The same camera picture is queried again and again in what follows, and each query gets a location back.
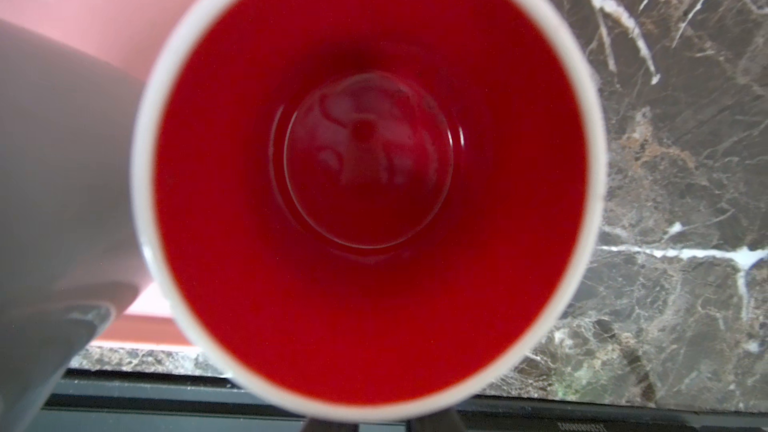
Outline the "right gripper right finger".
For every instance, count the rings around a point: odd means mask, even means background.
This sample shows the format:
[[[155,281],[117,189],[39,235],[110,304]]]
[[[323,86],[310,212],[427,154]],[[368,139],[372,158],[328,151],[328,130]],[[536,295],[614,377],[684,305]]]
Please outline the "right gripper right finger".
[[[441,410],[407,422],[408,432],[466,432],[466,426],[453,408]]]

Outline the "white mug red inside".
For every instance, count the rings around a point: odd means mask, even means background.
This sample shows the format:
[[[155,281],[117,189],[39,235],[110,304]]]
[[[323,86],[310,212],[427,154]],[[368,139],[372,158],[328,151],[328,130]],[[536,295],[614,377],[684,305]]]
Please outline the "white mug red inside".
[[[379,422],[465,400],[553,327],[607,138],[548,0],[197,0],[130,174],[191,343],[270,404]]]

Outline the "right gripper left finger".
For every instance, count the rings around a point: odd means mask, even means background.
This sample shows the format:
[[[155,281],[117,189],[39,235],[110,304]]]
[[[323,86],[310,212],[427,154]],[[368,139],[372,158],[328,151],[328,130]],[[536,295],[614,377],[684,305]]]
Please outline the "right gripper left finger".
[[[333,422],[321,419],[307,419],[301,432],[359,432],[359,425],[354,423]]]

